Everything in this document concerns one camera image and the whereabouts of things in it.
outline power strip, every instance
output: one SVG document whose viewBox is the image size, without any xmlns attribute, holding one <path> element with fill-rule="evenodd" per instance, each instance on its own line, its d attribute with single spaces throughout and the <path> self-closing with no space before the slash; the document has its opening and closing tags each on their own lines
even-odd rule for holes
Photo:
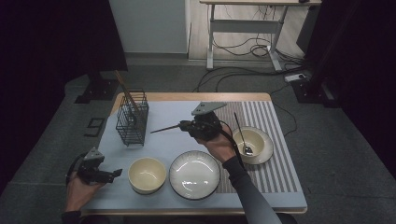
<svg viewBox="0 0 396 224">
<path fill-rule="evenodd" d="M 291 82 L 291 81 L 295 81 L 295 80 L 304 80 L 304 79 L 305 79 L 305 75 L 302 73 L 285 77 L 286 82 Z"/>
</svg>

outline yellow bowl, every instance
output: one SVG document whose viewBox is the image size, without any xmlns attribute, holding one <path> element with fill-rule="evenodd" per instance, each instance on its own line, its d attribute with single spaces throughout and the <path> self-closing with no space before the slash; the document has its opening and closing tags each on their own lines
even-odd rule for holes
<svg viewBox="0 0 396 224">
<path fill-rule="evenodd" d="M 241 159 L 247 164 L 260 164 L 268 161 L 274 153 L 274 144 L 267 133 L 254 127 L 241 127 L 245 143 L 253 151 L 253 155 L 248 156 L 244 153 L 244 141 L 242 140 L 239 129 L 233 131 L 233 140 L 238 145 Z"/>
<path fill-rule="evenodd" d="M 128 176 L 134 191 L 140 194 L 150 194 L 163 185 L 166 170 L 162 162 L 153 158 L 142 158 L 131 164 Z"/>
</svg>

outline black curtain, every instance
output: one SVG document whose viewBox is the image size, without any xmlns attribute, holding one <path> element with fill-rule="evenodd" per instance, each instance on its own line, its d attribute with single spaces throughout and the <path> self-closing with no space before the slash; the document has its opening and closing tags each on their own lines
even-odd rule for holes
<svg viewBox="0 0 396 224">
<path fill-rule="evenodd" d="M 71 79 L 127 70 L 108 0 L 1 1 L 1 188 L 34 147 Z"/>
<path fill-rule="evenodd" d="M 394 177 L 395 5 L 390 0 L 323 0 L 306 53 L 315 65 L 309 91 L 332 81 L 339 105 Z"/>
</svg>

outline utensil holder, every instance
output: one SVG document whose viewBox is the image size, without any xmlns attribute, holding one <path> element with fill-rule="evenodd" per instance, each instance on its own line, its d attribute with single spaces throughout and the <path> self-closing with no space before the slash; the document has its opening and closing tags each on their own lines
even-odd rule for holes
<svg viewBox="0 0 396 224">
<path fill-rule="evenodd" d="M 117 114 L 116 129 L 123 144 L 145 144 L 149 104 L 143 90 L 130 91 L 134 102 L 123 96 Z"/>
</svg>

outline spoon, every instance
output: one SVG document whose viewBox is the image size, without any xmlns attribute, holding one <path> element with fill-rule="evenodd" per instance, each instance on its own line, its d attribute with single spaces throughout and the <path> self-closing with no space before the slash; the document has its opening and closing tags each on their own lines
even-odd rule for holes
<svg viewBox="0 0 396 224">
<path fill-rule="evenodd" d="M 241 133 L 242 141 L 244 142 L 243 152 L 245 155 L 253 156 L 253 150 L 251 150 L 251 148 L 247 146 L 245 139 L 244 139 L 244 135 L 242 135 L 241 126 L 239 126 L 239 121 L 238 121 L 238 118 L 236 117 L 236 113 L 233 113 L 233 115 L 235 116 L 236 124 L 238 125 L 238 129 L 239 129 L 239 132 Z"/>
</svg>

